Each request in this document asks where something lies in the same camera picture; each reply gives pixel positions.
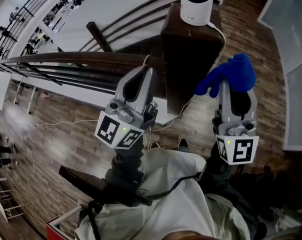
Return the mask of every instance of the white pillar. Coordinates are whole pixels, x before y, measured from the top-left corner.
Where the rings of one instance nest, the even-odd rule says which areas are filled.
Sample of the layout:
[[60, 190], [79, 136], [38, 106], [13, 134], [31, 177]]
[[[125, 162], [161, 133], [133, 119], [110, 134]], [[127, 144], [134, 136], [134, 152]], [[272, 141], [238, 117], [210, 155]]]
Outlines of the white pillar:
[[56, 39], [56, 33], [51, 30], [43, 21], [39, 22], [39, 28], [47, 35], [48, 37], [51, 38], [51, 40]]

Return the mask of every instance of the screw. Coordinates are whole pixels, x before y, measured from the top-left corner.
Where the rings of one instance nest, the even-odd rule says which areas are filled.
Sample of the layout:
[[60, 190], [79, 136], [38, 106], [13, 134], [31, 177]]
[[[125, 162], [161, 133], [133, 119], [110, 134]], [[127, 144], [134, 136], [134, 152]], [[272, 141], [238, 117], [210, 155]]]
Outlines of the screw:
[[117, 109], [117, 104], [116, 103], [111, 103], [110, 108], [113, 109], [113, 110]]
[[247, 130], [252, 130], [253, 128], [254, 128], [254, 126], [253, 126], [253, 124], [247, 124], [246, 126], [245, 126], [245, 128], [247, 129]]

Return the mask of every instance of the floor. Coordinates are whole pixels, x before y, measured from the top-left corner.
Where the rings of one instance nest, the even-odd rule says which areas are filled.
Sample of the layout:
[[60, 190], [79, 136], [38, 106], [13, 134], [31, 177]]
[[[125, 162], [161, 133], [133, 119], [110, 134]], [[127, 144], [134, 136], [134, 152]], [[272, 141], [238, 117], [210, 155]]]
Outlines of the floor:
[[[246, 170], [260, 172], [267, 163], [275, 171], [286, 169], [282, 142], [285, 130], [285, 92], [282, 68], [275, 40], [270, 30], [256, 19], [263, 4], [259, 0], [226, 0], [219, 9], [223, 32], [227, 38], [221, 62], [236, 53], [248, 53], [257, 75], [254, 88], [258, 99], [257, 135], [260, 142], [256, 158]], [[44, 236], [45, 222], [61, 215], [77, 204], [85, 204], [87, 196], [58, 175], [65, 165], [102, 177], [110, 167], [114, 152], [101, 144], [93, 133], [95, 122], [28, 127], [17, 125], [60, 121], [96, 120], [99, 110], [85, 103], [52, 94], [41, 94], [33, 115], [26, 115], [31, 90], [25, 89], [19, 105], [13, 105], [16, 85], [10, 87], [4, 111], [0, 112], [0, 133], [8, 134], [19, 150], [13, 170], [0, 169], [9, 179], [14, 199], [23, 205], [26, 218]], [[209, 156], [215, 141], [211, 120], [218, 102], [207, 96], [195, 97], [183, 117], [172, 127], [154, 132], [153, 141], [174, 149], [179, 138], [191, 143], [191, 151]], [[145, 134], [147, 145], [149, 134]], [[76, 217], [65, 224], [67, 230], [76, 225]]]

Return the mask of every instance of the red object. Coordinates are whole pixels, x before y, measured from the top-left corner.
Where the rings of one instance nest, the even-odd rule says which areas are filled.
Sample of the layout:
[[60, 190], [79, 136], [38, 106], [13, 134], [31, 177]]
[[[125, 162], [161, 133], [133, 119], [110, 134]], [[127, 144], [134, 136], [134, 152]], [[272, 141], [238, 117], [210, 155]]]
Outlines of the red object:
[[66, 240], [63, 236], [61, 236], [58, 232], [56, 232], [53, 228], [46, 224], [46, 232], [47, 232], [47, 240]]

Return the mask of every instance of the white cloth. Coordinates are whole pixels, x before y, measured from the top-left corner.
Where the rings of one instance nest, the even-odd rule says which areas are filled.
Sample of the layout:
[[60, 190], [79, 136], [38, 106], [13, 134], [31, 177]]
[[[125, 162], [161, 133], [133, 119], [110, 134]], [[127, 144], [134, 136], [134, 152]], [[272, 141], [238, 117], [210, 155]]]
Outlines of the white cloth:
[[[145, 176], [138, 194], [147, 197], [165, 192], [180, 178], [201, 172], [204, 165], [205, 159], [196, 154], [151, 149], [142, 157]], [[105, 205], [95, 220], [104, 240], [161, 240], [169, 233], [186, 230], [219, 239], [250, 239], [243, 217], [231, 202], [221, 196], [204, 195], [193, 178], [182, 181], [150, 207]], [[94, 240], [88, 217], [76, 234], [80, 240]]]

